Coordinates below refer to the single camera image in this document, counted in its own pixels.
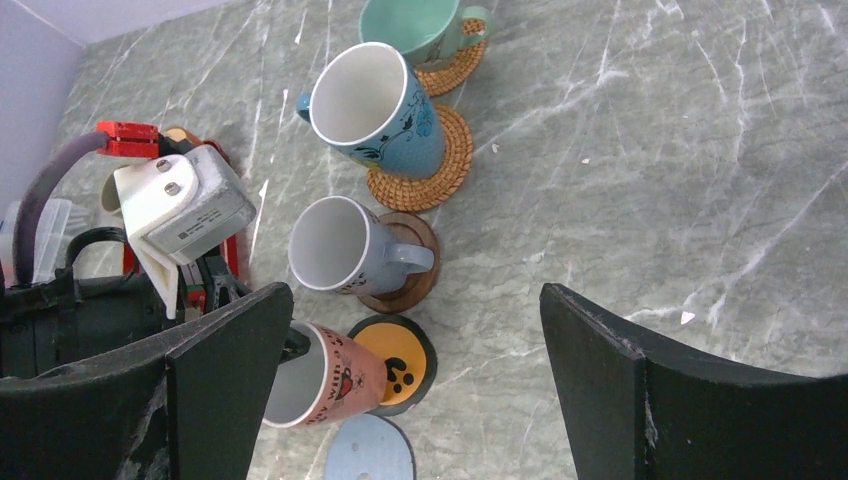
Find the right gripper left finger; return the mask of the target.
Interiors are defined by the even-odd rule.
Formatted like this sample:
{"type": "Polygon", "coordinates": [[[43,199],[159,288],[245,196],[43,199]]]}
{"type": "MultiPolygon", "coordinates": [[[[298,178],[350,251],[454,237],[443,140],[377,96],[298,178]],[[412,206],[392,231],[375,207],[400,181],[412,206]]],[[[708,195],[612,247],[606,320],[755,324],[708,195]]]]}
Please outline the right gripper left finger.
{"type": "Polygon", "coordinates": [[[29,379],[1,382],[5,479],[243,479],[284,340],[290,287],[29,379]]]}

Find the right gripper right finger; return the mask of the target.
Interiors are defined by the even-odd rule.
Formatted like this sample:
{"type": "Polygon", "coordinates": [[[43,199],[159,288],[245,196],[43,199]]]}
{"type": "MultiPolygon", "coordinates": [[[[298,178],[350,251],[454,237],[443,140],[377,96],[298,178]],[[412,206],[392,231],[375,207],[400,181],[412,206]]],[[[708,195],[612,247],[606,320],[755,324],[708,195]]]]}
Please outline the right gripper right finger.
{"type": "Polygon", "coordinates": [[[540,316],[581,479],[843,479],[847,378],[731,361],[555,284],[540,316]]]}

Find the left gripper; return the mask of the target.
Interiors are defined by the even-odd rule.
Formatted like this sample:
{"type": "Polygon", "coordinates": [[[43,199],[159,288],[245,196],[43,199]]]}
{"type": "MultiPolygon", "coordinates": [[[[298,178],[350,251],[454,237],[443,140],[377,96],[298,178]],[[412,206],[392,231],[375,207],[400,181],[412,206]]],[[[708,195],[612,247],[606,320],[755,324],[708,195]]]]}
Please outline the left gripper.
{"type": "Polygon", "coordinates": [[[76,278],[73,265],[89,245],[127,244],[118,227],[74,237],[55,279],[13,286],[1,295],[1,374],[33,378],[55,367],[121,348],[192,321],[248,294],[219,247],[179,269],[177,316],[169,319],[148,275],[76,278]]]}

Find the orange black rubber coaster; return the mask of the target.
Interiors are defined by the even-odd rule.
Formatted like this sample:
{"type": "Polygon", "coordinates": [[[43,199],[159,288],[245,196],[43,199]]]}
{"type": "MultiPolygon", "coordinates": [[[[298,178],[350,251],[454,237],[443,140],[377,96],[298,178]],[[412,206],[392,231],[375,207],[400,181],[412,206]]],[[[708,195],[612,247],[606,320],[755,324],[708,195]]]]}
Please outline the orange black rubber coaster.
{"type": "Polygon", "coordinates": [[[354,325],[347,336],[386,365],[384,398],[371,414],[400,415],[424,399],[435,381],[438,358],[432,342],[416,322],[402,315],[373,315],[354,325]]]}

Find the blue rubber coaster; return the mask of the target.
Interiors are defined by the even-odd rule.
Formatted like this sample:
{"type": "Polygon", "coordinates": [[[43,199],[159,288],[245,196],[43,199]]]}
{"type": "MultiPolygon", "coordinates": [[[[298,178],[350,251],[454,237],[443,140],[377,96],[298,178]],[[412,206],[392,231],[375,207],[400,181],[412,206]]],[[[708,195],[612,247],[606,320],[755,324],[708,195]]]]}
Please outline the blue rubber coaster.
{"type": "Polygon", "coordinates": [[[417,477],[413,448],[391,421],[361,414],[341,423],[331,443],[323,478],[405,479],[417,477]]]}

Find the dark wood coaster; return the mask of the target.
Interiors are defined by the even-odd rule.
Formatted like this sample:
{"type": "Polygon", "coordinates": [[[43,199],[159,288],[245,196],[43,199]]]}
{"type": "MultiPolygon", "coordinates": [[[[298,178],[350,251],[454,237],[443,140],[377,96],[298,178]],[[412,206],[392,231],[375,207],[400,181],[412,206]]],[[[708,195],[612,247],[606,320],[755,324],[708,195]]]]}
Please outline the dark wood coaster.
{"type": "Polygon", "coordinates": [[[404,284],[397,290],[376,296],[359,296],[358,300],[373,311],[398,314],[418,305],[436,285],[441,269],[441,250],[438,236],[425,220],[406,212],[389,212],[379,216],[401,243],[430,250],[433,266],[423,271],[421,266],[404,264],[404,284]]]}

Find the dark blue white mug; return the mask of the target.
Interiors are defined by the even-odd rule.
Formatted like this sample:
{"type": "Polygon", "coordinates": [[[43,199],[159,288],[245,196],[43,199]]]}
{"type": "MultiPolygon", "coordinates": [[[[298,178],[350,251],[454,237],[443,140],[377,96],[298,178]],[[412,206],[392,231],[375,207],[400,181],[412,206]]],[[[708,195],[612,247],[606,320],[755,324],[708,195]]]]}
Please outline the dark blue white mug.
{"type": "Polygon", "coordinates": [[[375,296],[399,289],[404,264],[433,266],[430,250],[401,243],[374,212],[345,196],[309,205],[290,232],[288,261],[311,290],[375,296]]]}

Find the teal green cup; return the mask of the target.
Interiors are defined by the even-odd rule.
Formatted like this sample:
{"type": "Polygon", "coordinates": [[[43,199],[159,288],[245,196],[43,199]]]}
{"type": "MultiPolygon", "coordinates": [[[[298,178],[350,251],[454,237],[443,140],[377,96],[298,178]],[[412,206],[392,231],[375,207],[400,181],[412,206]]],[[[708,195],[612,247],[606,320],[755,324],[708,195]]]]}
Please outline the teal green cup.
{"type": "Polygon", "coordinates": [[[492,13],[459,0],[369,0],[363,7],[361,42],[381,42],[398,50],[422,71],[443,70],[461,49],[485,41],[494,27],[492,13]]]}

